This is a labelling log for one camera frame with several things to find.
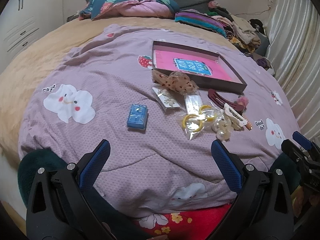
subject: metal bolt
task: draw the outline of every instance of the metal bolt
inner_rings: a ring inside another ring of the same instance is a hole
[[[40,168],[40,169],[38,170],[38,173],[39,173],[39,174],[44,173],[44,168]]]
[[[276,174],[278,174],[278,175],[282,175],[282,174],[283,174],[283,172],[281,171],[281,169],[276,169]]]
[[[254,167],[251,165],[251,164],[247,164],[245,166],[245,168],[248,170],[248,171],[253,171],[254,170]]]
[[[76,165],[75,165],[74,163],[69,163],[69,164],[67,165],[67,169],[71,171],[71,170],[73,170],[73,169],[75,168],[75,166],[76,166]]]

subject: plastic-wrapped blue box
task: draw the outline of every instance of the plastic-wrapped blue box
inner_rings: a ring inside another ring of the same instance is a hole
[[[145,130],[148,117],[148,108],[145,105],[132,104],[127,120],[127,127]]]

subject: red fabric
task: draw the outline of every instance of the red fabric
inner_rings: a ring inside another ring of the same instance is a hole
[[[144,228],[139,221],[135,225],[152,236],[167,234],[170,240],[205,240],[222,220],[231,204],[220,207],[162,214],[167,218],[166,225],[156,223],[153,229]]]

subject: open box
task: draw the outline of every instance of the open box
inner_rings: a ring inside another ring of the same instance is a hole
[[[154,41],[152,62],[156,70],[169,75],[187,74],[200,88],[241,94],[247,84],[220,54],[175,43]]]

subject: white cabinet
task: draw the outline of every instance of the white cabinet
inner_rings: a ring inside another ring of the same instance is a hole
[[[62,0],[9,0],[0,15],[0,73],[21,51],[62,24]]]

